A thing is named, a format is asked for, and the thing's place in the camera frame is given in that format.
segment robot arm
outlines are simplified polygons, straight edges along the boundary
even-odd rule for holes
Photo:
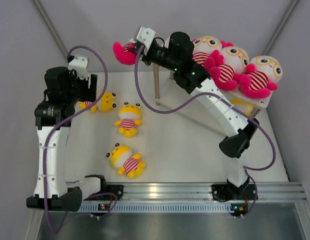
[[[54,67],[44,76],[47,89],[44,100],[35,110],[39,140],[39,168],[33,196],[27,198],[28,208],[44,208],[44,178],[47,180],[47,199],[50,211],[76,212],[82,200],[91,194],[105,190],[103,176],[90,175],[81,181],[67,183],[65,179],[66,144],[71,121],[56,130],[47,147],[44,143],[53,127],[75,113],[78,101],[96,100],[97,75],[88,74],[88,58],[70,56],[68,68]],[[46,152],[46,173],[43,172],[43,155]]]
[[[140,60],[148,66],[154,63],[173,71],[173,78],[177,85],[189,95],[214,93],[229,103],[216,87],[209,73],[192,60],[194,45],[187,34],[172,33],[168,47],[158,45],[154,36],[154,30],[141,27],[134,38],[136,40],[134,48],[129,50],[137,53],[140,47],[144,46]],[[220,98],[203,95],[197,99],[218,120],[226,132],[227,137],[222,140],[219,147],[226,155],[225,167],[229,185],[232,189],[238,190],[237,192],[241,192],[249,183],[243,168],[244,154],[242,153],[249,147],[256,127],[244,116],[235,112],[232,107],[225,105]]]

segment black bracket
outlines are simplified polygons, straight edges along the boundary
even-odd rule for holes
[[[85,178],[99,178],[100,179],[100,189],[101,191],[94,193],[96,194],[102,194],[102,193],[112,193],[117,196],[117,200],[121,200],[124,194],[124,186],[120,184],[114,184],[114,185],[107,185],[106,179],[102,175],[89,175]],[[90,197],[89,200],[100,200],[100,201],[110,201],[111,196],[105,195],[105,196],[97,196],[97,197]]]
[[[248,200],[253,200],[255,197],[255,186],[249,184],[249,178],[240,187],[234,186],[227,181],[226,184],[214,184],[212,185],[213,199],[219,202],[227,202],[230,200],[244,201],[247,196]]]

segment white platform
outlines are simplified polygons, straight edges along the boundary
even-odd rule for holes
[[[160,72],[160,79],[167,79],[168,74]],[[103,73],[98,75],[101,89]],[[140,72],[139,79],[148,102],[165,110],[165,107],[155,105],[153,73]],[[141,103],[132,72],[110,73],[108,91],[117,94],[119,107],[124,102]],[[224,138],[221,134],[178,113],[161,115],[142,107],[144,124],[133,138],[122,137],[118,127],[113,125],[118,120],[119,108],[106,113],[87,111],[75,118],[67,146],[67,181],[81,180],[90,174],[104,175],[108,182],[224,182],[227,179],[223,169],[224,155],[218,148]],[[258,114],[258,120],[275,141],[266,111]],[[147,166],[140,178],[129,180],[126,176],[118,176],[110,166],[105,155],[115,143],[126,144],[135,153],[143,154]],[[276,143],[275,146],[277,160],[274,166],[263,172],[251,171],[256,181],[288,181]],[[264,167],[271,161],[271,148],[259,131],[248,151],[246,164],[251,167]]]

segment striped shirt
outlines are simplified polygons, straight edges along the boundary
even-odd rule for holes
[[[132,44],[134,44],[134,43],[133,42],[126,43],[125,46],[123,46],[124,52],[127,52],[129,45],[132,45]]]
[[[88,107],[89,105],[91,105],[93,102],[92,101],[85,101],[85,106]]]
[[[203,51],[200,51],[200,52],[193,54],[193,60],[196,63],[200,64],[201,66],[204,65],[205,60],[209,57],[210,57],[210,54],[205,53]]]
[[[234,69],[231,66],[229,66],[227,64],[221,64],[218,67],[220,69],[219,80],[222,83],[225,83],[225,82],[227,82],[229,80],[234,79],[235,71],[234,71]]]
[[[249,89],[257,91],[259,89],[265,89],[269,82],[267,75],[261,71],[255,71],[248,74],[251,78]]]
[[[135,121],[133,119],[124,118],[120,122],[120,126],[125,128],[126,130],[130,130],[131,128],[135,128],[136,124],[135,124]]]
[[[124,163],[124,169],[125,169],[125,173],[128,174],[130,171],[132,170],[136,170],[138,167],[138,163],[139,161],[130,157],[129,159],[126,160],[126,162]]]

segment metal rod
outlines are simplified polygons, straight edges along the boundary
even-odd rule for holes
[[[43,5],[40,2],[40,0],[31,0],[31,2],[33,3],[35,8],[37,9],[41,18],[44,20],[44,23],[45,23],[46,27],[48,28],[50,34],[52,35],[53,39],[57,43],[59,50],[67,58],[68,51],[67,51],[64,43],[62,42],[60,36],[58,35],[56,29],[54,28],[53,24],[51,23]]]
[[[159,90],[159,67],[157,64],[153,64],[154,67],[154,83],[155,83],[155,99],[160,98],[160,90]]]
[[[174,72],[173,72],[173,71],[170,71],[170,73],[169,73],[169,79],[174,79]]]

